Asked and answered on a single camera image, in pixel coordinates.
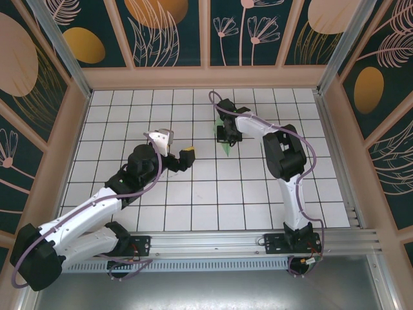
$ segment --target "floor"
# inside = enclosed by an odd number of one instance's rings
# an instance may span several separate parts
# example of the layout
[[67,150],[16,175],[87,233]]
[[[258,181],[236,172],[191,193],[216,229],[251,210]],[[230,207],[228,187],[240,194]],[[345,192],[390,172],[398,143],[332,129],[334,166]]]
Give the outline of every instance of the floor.
[[[267,170],[260,142],[245,136],[227,155],[214,139],[217,114],[209,103],[209,91],[94,92],[61,215],[93,195],[126,163],[136,145],[146,143],[142,133],[166,128],[174,131],[172,154],[195,147],[193,167],[186,172],[165,171],[150,192],[113,215],[112,220],[129,231],[283,228],[281,191]],[[317,154],[317,167],[303,183],[307,214],[323,219],[327,228],[350,227],[312,90],[216,91],[237,107],[248,107],[272,123],[293,124],[306,137]]]

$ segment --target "flower illustration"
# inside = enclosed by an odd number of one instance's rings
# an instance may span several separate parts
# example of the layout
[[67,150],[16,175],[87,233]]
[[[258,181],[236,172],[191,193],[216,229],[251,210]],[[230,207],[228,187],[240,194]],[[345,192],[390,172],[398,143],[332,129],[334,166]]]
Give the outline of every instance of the flower illustration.
[[235,28],[236,23],[235,23],[233,17],[231,17],[231,18],[224,17],[224,18],[222,18],[222,21],[219,17],[214,18],[214,27],[215,27],[215,30],[217,30],[217,34],[219,36],[219,42],[221,43],[222,60],[224,62],[224,66],[226,66],[227,62],[225,61],[224,48],[223,48],[223,45],[222,45],[222,38],[238,34],[239,30],[238,30],[238,28]]
[[279,40],[279,32],[276,32],[278,29],[276,20],[276,17],[273,19],[263,17],[257,24],[256,16],[248,18],[248,32],[250,33],[252,43],[252,66],[254,66],[254,50],[257,44]]

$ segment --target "yellow object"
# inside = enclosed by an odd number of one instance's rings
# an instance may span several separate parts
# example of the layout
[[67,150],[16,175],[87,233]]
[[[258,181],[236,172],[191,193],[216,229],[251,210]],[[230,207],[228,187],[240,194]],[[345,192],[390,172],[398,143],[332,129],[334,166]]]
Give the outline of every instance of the yellow object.
[[162,10],[159,9],[158,2],[165,15],[169,12],[174,18],[175,24],[180,23],[188,12],[188,0],[125,0],[125,5],[134,19],[142,25],[149,28],[166,28],[165,23],[161,25]]
[[354,103],[360,113],[372,112],[380,102],[385,88],[381,72],[374,67],[364,68],[354,87]]
[[308,22],[319,34],[344,32],[356,12],[360,0],[312,0]]
[[73,27],[63,33],[66,42],[77,60],[84,63],[98,63],[105,58],[105,47],[91,31]]
[[15,97],[29,94],[37,81],[36,46],[14,19],[0,13],[0,89]]

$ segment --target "dark teal wallpaper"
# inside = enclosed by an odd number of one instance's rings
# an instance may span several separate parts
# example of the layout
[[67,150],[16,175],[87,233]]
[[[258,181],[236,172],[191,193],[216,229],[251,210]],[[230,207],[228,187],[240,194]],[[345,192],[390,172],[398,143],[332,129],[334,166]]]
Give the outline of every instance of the dark teal wallpaper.
[[0,3],[0,100],[48,141],[67,85],[11,0]]
[[398,229],[413,225],[413,109],[369,153]]
[[116,0],[137,67],[201,65],[198,0]]
[[348,51],[347,57],[344,59],[343,63],[341,64],[340,68],[338,69],[338,74],[341,75],[342,71],[344,68],[347,66],[348,61],[350,60],[351,56],[353,55],[353,51],[356,48],[356,46],[359,45],[361,38],[364,36],[364,33],[366,32],[368,26],[370,26],[370,23],[372,22],[374,16],[377,13],[377,10],[380,8],[381,4],[383,3],[383,0],[377,0],[376,4],[374,5],[373,11],[369,15],[366,23],[364,24],[363,29],[361,29],[361,32],[358,36],[358,38],[354,41],[354,44],[352,48]]
[[0,231],[15,233],[42,156],[0,116]]
[[0,274],[6,262],[7,254],[8,254],[8,249],[6,249],[5,247],[0,247]]
[[211,66],[275,65],[291,4],[211,0]]
[[393,1],[343,82],[367,138],[413,91],[413,4]]

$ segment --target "purple cable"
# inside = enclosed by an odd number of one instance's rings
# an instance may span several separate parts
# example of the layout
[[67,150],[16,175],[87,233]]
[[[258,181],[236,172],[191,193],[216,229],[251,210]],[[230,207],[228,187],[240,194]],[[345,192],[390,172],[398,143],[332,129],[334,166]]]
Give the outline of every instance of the purple cable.
[[27,283],[25,284],[17,284],[16,282],[16,276],[17,276],[17,272],[19,271],[19,268],[21,266],[21,264],[23,263],[23,260],[25,260],[25,258],[27,257],[27,255],[30,253],[30,251],[32,249],[34,249],[34,247],[39,244],[42,240],[46,239],[48,236],[50,236],[52,233],[57,232],[58,228],[62,227],[66,222],[68,222],[69,220],[71,220],[74,216],[78,215],[79,213],[83,212],[84,210],[86,210],[87,208],[93,206],[93,204],[102,202],[104,200],[109,200],[109,199],[113,199],[113,198],[132,198],[132,197],[136,197],[136,196],[141,196],[144,193],[150,191],[155,184],[158,182],[159,178],[161,177],[162,174],[162,157],[161,157],[161,153],[159,152],[159,149],[155,143],[155,141],[149,136],[149,134],[144,133],[143,134],[145,137],[148,138],[148,140],[150,142],[152,142],[152,146],[155,149],[156,152],[156,156],[157,156],[157,160],[158,160],[158,170],[157,170],[157,174],[156,177],[154,179],[154,181],[152,182],[151,185],[149,185],[146,189],[140,191],[140,192],[136,192],[133,194],[123,194],[123,195],[111,195],[111,196],[106,196],[106,197],[101,197],[98,198],[97,200],[94,200],[90,203],[88,203],[87,205],[84,205],[83,207],[81,207],[79,210],[77,210],[76,212],[72,213],[70,216],[68,216],[67,218],[65,218],[63,221],[61,221],[60,223],[56,224],[56,226],[53,226],[49,231],[47,231],[44,235],[42,235],[41,237],[39,237],[35,242],[33,242],[27,249],[26,251],[21,255],[20,259],[17,261],[17,264],[15,265],[15,268],[13,270],[12,273],[12,285],[14,288],[16,289],[22,289],[26,286],[28,286]]
[[[253,114],[240,114],[240,113],[230,112],[230,111],[224,110],[223,108],[220,108],[220,107],[215,103],[215,99],[213,98],[214,95],[216,95],[216,96],[219,98],[220,101],[222,101],[222,97],[221,97],[216,91],[214,91],[214,90],[211,90],[211,91],[209,92],[209,95],[208,95],[208,96],[209,96],[209,100],[210,100],[211,103],[214,105],[215,109],[220,110],[221,112],[227,113],[227,114],[229,114],[229,115],[233,115],[233,116],[248,116],[248,115],[250,115],[250,118],[255,119],[255,120],[257,120],[257,121],[260,121],[260,122],[262,122],[264,125],[269,126],[270,128],[274,128],[274,129],[280,130],[280,131],[282,131],[282,132],[285,132],[285,133],[287,133],[287,134],[290,134],[290,135],[298,138],[300,141],[302,141],[302,142],[310,149],[314,161],[313,161],[313,163],[311,164],[311,167],[309,168],[309,170],[305,171],[305,172],[304,172],[300,177],[298,177],[298,179],[297,179],[297,183],[296,183],[296,198],[297,198],[297,203],[298,203],[298,207],[299,207],[299,210],[300,210],[301,214],[302,214],[306,219],[308,219],[309,221],[311,221],[311,222],[320,222],[320,224],[321,224],[321,252],[320,252],[320,256],[323,256],[323,251],[324,251],[324,222],[323,222],[321,219],[319,219],[319,218],[311,218],[311,217],[307,216],[307,214],[305,214],[305,211],[304,211],[303,206],[301,205],[301,201],[300,201],[300,199],[299,199],[299,183],[301,182],[301,180],[302,180],[307,174],[309,174],[310,172],[312,172],[312,171],[314,170],[314,168],[316,167],[316,163],[317,163],[316,152],[315,152],[315,150],[313,149],[313,147],[311,146],[311,144],[310,144],[305,138],[301,137],[301,136],[300,136],[299,134],[297,134],[296,132],[293,132],[293,131],[288,130],[288,129],[284,129],[283,127],[277,126],[277,125],[275,125],[275,124],[271,124],[271,123],[267,122],[266,120],[264,120],[264,119],[262,119],[262,118],[259,118],[259,117],[256,116],[256,115],[253,115]],[[291,266],[291,261],[292,261],[293,258],[294,258],[294,256],[291,256],[291,257],[288,259],[288,272],[289,272],[290,274],[292,274],[292,275],[294,275],[294,273],[296,273],[294,270],[291,270],[291,268],[290,268],[290,266]]]

